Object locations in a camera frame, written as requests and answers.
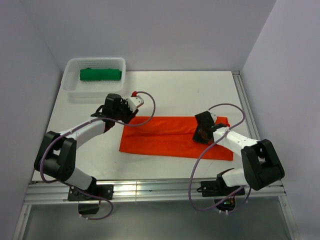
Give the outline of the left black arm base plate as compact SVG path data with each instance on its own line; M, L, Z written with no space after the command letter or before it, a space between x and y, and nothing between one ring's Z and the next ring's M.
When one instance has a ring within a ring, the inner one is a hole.
M82 190L84 192L81 193L75 188L70 188L67 196L67 200L70 202L78 202L78 201L95 201L100 200L101 198L112 200L114 193L114 185L113 184L98 184L96 186L91 187L88 190Z

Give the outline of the orange polo t shirt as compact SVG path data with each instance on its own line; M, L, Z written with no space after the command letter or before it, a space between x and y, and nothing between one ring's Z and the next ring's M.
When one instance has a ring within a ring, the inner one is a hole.
M196 159L209 146L193 141L196 127L197 122L193 116L154 116L141 126L125 126L119 151Z

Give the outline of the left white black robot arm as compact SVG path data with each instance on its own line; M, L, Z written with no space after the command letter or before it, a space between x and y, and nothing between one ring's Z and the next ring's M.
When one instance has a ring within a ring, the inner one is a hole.
M86 200L96 197L96 179L76 168L76 152L92 138L110 130L116 122L128 124L138 113L144 100L133 95L123 99L109 93L104 104L91 114L88 121L62 132L47 132L42 140L34 162L34 169L79 189Z

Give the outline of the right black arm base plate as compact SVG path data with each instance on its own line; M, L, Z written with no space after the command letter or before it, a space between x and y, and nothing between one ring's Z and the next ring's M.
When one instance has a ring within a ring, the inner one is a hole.
M201 193L202 197L225 197L239 188L240 186L228 187L219 180L208 180L201 181L200 187L196 191Z

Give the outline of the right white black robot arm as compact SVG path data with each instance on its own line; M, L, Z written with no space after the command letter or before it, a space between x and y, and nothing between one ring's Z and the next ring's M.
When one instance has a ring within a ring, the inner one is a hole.
M195 115L193 140L200 144L222 146L241 157L242 167L227 169L216 176L214 191L229 194L234 187L249 186L258 191L285 177L278 154L268 139L257 140L241 135L205 111Z

